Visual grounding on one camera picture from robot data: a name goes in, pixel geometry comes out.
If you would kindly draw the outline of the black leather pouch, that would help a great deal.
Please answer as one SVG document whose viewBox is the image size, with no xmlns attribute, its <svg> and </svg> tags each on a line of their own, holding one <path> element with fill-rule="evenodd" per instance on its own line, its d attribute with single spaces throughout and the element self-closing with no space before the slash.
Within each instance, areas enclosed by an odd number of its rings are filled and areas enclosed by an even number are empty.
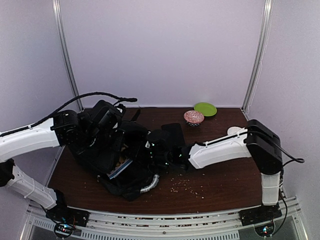
<svg viewBox="0 0 320 240">
<path fill-rule="evenodd" d="M 183 130 L 180 123 L 169 123 L 161 126 L 161 129 L 169 133 L 172 146 L 175 148 L 184 147 L 186 145 Z"/>
</svg>

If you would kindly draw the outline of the purple dog reader book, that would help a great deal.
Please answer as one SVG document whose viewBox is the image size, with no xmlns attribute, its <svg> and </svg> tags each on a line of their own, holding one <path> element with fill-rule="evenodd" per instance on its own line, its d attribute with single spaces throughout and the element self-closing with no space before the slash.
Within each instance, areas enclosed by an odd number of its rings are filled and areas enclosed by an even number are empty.
<svg viewBox="0 0 320 240">
<path fill-rule="evenodd" d="M 128 149 L 127 145 L 124 145 L 121 148 L 118 162 L 116 163 L 114 169 L 107 174 L 110 180 L 115 179 L 121 172 L 123 172 L 133 162 L 133 160 L 126 153 L 127 149 Z"/>
</svg>

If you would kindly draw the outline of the black student backpack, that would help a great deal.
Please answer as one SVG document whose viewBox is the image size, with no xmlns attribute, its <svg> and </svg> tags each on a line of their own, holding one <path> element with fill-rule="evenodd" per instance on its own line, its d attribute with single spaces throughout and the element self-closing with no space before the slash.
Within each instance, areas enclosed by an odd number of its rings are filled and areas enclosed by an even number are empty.
<svg viewBox="0 0 320 240">
<path fill-rule="evenodd" d="M 162 166 L 156 162 L 155 151 L 146 147 L 151 131 L 136 122 L 140 113 L 137 110 L 131 120 L 117 118 L 116 128 L 110 127 L 109 113 L 102 117 L 87 114 L 82 121 L 91 140 L 68 146 L 77 163 L 95 175 L 104 188 L 128 201 L 158 184 Z"/>
</svg>

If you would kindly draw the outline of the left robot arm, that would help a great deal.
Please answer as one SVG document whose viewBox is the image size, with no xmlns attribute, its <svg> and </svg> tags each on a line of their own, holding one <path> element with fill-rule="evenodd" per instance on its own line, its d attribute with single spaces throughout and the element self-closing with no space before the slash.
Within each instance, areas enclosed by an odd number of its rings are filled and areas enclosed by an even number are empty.
<svg viewBox="0 0 320 240">
<path fill-rule="evenodd" d="M 67 209 L 64 194 L 48 188 L 26 175 L 13 158 L 46 148 L 68 146 L 76 157 L 97 172 L 108 173 L 116 164 L 112 138 L 126 107 L 104 100 L 87 112 L 63 110 L 42 123 L 0 135 L 0 185 L 12 188 L 48 211 Z"/>
</svg>

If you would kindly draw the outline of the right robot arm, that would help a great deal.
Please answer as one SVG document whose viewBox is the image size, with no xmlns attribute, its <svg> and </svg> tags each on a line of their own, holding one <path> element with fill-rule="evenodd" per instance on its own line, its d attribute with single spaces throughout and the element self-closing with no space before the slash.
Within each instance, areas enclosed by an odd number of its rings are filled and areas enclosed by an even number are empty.
<svg viewBox="0 0 320 240">
<path fill-rule="evenodd" d="M 203 169 L 207 166 L 240 158 L 252 158 L 261 174 L 262 205 L 279 201 L 283 160 L 281 140 L 277 134 L 256 119 L 246 127 L 226 136 L 191 145 L 174 143 L 175 134 L 157 129 L 146 137 L 144 148 L 157 164 Z"/>
</svg>

